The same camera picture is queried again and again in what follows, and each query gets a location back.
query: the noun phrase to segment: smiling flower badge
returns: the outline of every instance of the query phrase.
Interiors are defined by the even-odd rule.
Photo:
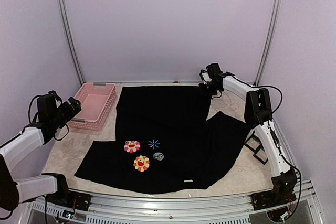
[[[149,158],[145,156],[139,156],[134,160],[133,166],[139,172],[144,172],[149,167]]]
[[[124,150],[133,153],[140,149],[140,143],[138,141],[126,141]]]

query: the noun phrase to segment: black cable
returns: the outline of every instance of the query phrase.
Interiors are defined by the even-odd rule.
[[[13,210],[9,213],[8,216],[6,216],[6,217],[0,217],[0,220],[8,220],[12,216],[12,214],[13,214]]]
[[[279,93],[280,93],[280,102],[279,102],[278,106],[275,108],[275,110],[272,111],[272,114],[280,108],[280,106],[282,104],[282,100],[284,98],[284,95],[282,94],[282,91],[280,89],[278,89],[277,87],[274,87],[274,86],[270,86],[270,85],[255,86],[255,88],[272,88],[272,89],[278,90]]]
[[[23,133],[25,132],[25,127],[22,129],[21,133],[17,134],[16,136],[12,137],[10,140],[8,140],[6,143],[3,143],[0,146],[0,149],[4,146],[6,146],[7,144],[9,144],[10,142],[12,142],[13,140],[16,140],[19,136],[21,136]]]
[[[59,214],[57,213],[57,217],[56,218],[54,217],[54,219],[57,221],[56,223],[68,224],[68,223],[70,223],[70,222],[72,222],[74,220],[75,214],[76,214],[76,199],[74,199],[73,203],[74,203],[74,206],[72,207],[72,209],[74,210],[74,213],[73,213],[72,219],[70,221],[68,221],[68,222],[64,222],[62,220],[59,220]]]
[[[222,92],[221,92],[221,91],[220,91],[220,94],[221,94],[221,95],[218,96],[218,97],[212,97],[211,100],[214,99],[214,98],[221,98],[221,97],[222,97]]]
[[[279,91],[279,93],[280,93],[280,102],[279,102],[278,106],[275,108],[275,110],[272,111],[272,114],[273,114],[274,112],[276,112],[276,111],[280,108],[280,106],[281,106],[281,104],[282,104],[282,100],[283,100],[283,98],[284,98],[284,95],[282,94],[282,91],[281,91],[280,89],[278,89],[277,87],[274,87],[274,86],[271,86],[271,85],[252,86],[252,85],[250,85],[250,84],[248,84],[248,83],[246,83],[246,82],[243,82],[243,81],[239,80],[239,79],[236,78],[233,74],[230,75],[230,76],[232,76],[233,78],[235,78],[236,81],[239,81],[239,82],[242,83],[242,84],[248,85],[250,88],[272,88],[272,89],[276,89],[276,90]]]
[[[39,98],[39,97],[40,97],[40,95],[38,94],[38,95],[34,96],[34,98],[30,101],[29,108],[28,108],[28,120],[29,120],[29,123],[32,122],[31,119],[30,119],[30,110],[31,110],[31,107],[32,107],[32,105],[33,105],[33,101],[34,101],[36,98]]]
[[[202,81],[205,81],[206,83],[210,83],[209,81],[204,80],[204,78],[203,78],[203,76],[202,76],[203,73],[208,73],[208,71],[206,71],[206,70],[204,70],[204,69],[201,69],[201,72],[199,73],[201,80],[202,80]]]
[[[302,190],[302,175],[301,175],[301,171],[300,171],[298,168],[296,168],[295,166],[293,166],[290,162],[288,162],[287,159],[286,159],[283,155],[281,155],[281,157],[282,157],[282,159],[283,159],[283,160],[284,160],[290,167],[292,167],[293,169],[297,170],[298,173],[299,173],[299,175],[300,175],[300,189],[299,189],[298,202],[297,202],[296,205],[295,205],[294,211],[290,214],[290,216],[289,216],[287,219],[285,219],[285,220],[288,220],[288,219],[295,213],[296,209],[297,209],[298,206],[299,206],[299,202],[300,202],[300,198],[301,198],[301,190]]]
[[[38,113],[36,112],[35,115],[34,115],[34,117],[33,117],[33,123],[36,123],[37,116],[38,116]]]
[[[67,134],[65,134],[64,137],[66,137],[66,136],[69,134],[69,126],[68,126],[67,124],[66,124],[65,126],[66,126],[66,128],[68,129],[68,132],[67,132]],[[57,140],[57,141],[61,141],[64,137],[62,137],[61,139],[58,139],[58,138],[55,138],[55,137],[54,137],[54,139]]]
[[[45,205],[44,205],[44,219],[45,219],[46,224],[48,224],[48,218],[47,218],[47,196],[42,195],[42,197],[44,197],[44,200],[46,201]]]

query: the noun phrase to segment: white wall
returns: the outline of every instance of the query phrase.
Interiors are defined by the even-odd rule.
[[[75,95],[79,84],[56,0],[0,0],[0,84],[0,144],[28,124],[33,96],[49,90],[64,100]],[[14,169],[14,178],[40,174],[51,147],[52,141],[31,153]],[[15,218],[8,223],[18,223]]]
[[[65,0],[86,81],[253,81],[273,0]]]
[[[283,91],[275,118],[327,223],[336,223],[335,78],[336,0],[282,0],[262,84]]]

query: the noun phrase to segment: black cloth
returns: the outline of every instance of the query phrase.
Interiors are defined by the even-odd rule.
[[[198,87],[123,88],[117,105],[115,142],[94,141],[75,176],[145,194],[206,189],[233,166],[250,127],[222,112],[206,121],[210,98]],[[135,153],[125,141],[140,142]],[[149,141],[158,140],[153,150]],[[153,158],[161,152],[162,161]],[[136,157],[150,159],[138,172]]]

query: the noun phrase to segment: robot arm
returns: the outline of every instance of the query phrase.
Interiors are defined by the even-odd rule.
[[[217,91],[228,90],[245,100],[245,122],[251,125],[260,138],[269,159],[273,189],[252,194],[254,209],[260,210],[286,204],[289,200],[295,201],[296,196],[293,191],[297,177],[294,167],[287,161],[279,142],[272,119],[268,90],[249,85],[232,73],[223,73],[217,63],[207,66],[206,69],[206,71],[201,70],[199,74],[203,80],[199,85],[202,94],[214,95]]]
[[[67,193],[64,175],[40,175],[13,180],[12,170],[30,152],[48,143],[81,110],[80,102],[70,98],[59,107],[55,91],[37,99],[39,122],[27,125],[22,132],[0,147],[0,207],[14,210],[18,204],[45,194]]]

